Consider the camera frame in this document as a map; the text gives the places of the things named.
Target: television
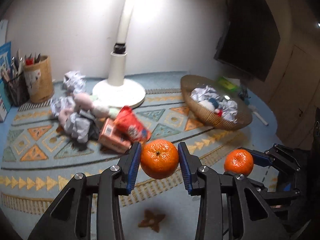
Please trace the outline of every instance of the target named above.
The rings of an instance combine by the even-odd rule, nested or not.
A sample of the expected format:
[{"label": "television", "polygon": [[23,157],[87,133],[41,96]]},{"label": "television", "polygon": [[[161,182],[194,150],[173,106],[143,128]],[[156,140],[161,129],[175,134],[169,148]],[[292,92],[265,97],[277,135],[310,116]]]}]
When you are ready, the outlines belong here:
[{"label": "television", "polygon": [[265,81],[280,35],[266,0],[226,0],[229,22],[214,58]]}]

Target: wicker basket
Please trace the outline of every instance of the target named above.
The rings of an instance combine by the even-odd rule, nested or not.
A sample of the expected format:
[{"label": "wicker basket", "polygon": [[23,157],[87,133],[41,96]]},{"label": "wicker basket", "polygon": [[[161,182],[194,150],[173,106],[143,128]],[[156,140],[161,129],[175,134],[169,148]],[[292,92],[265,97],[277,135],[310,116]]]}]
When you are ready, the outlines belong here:
[{"label": "wicker basket", "polygon": [[32,103],[42,103],[53,96],[51,63],[48,56],[41,56],[39,63],[24,66],[23,71]]},{"label": "wicker basket", "polygon": [[[229,122],[219,117],[212,111],[209,111],[205,107],[199,105],[191,98],[191,92],[195,88],[205,88],[206,86],[213,87],[217,90],[219,95],[228,95],[232,100],[238,104],[238,113],[236,115],[237,122]],[[189,106],[190,110],[204,123],[212,125],[216,128],[224,130],[239,130],[246,127],[252,121],[252,115],[250,109],[245,103],[232,93],[226,92],[219,84],[211,79],[200,77],[196,75],[186,75],[181,78],[181,93],[185,103]]]}]

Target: orange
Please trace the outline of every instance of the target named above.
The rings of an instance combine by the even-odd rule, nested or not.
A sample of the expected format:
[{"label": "orange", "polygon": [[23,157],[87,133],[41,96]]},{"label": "orange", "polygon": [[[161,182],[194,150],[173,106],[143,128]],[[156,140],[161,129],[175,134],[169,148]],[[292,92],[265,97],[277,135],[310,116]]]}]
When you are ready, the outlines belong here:
[{"label": "orange", "polygon": [[178,164],[178,151],[171,142],[166,140],[154,140],[146,144],[141,151],[141,168],[154,179],[164,179],[171,176]]},{"label": "orange", "polygon": [[234,150],[224,162],[225,171],[233,171],[248,176],[253,169],[253,158],[246,150]]}]

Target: basket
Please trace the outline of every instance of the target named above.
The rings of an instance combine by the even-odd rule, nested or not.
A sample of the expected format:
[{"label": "basket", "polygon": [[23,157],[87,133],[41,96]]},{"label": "basket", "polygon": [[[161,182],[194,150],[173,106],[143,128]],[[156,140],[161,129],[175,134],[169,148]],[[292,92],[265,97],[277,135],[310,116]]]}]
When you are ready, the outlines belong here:
[{"label": "basket", "polygon": [[49,56],[41,56],[40,62],[23,67],[32,103],[43,103],[53,96],[51,63]]},{"label": "basket", "polygon": [[14,106],[21,106],[29,100],[28,88],[23,73],[9,82],[4,82],[8,98]]},{"label": "basket", "polygon": [[[196,75],[186,75],[181,78],[181,93],[185,103],[190,110],[204,123],[212,125],[213,127],[223,130],[239,130],[246,127],[252,122],[252,115],[250,109],[246,104],[236,95],[226,92],[218,83],[205,77]],[[191,92],[195,88],[205,88],[206,86],[213,87],[219,95],[228,95],[232,100],[238,104],[238,113],[236,115],[236,123],[224,120],[207,108],[199,105],[191,98]]]}]

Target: brown star pattern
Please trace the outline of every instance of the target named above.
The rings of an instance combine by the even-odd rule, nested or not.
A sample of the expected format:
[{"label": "brown star pattern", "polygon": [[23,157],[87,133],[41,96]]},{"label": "brown star pattern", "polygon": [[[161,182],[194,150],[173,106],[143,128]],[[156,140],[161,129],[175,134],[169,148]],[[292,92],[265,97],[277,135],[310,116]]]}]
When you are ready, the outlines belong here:
[{"label": "brown star pattern", "polygon": [[142,220],[138,227],[147,228],[150,227],[153,231],[159,233],[160,226],[159,223],[165,218],[165,214],[155,215],[150,210],[146,209],[144,211],[144,220]]}]

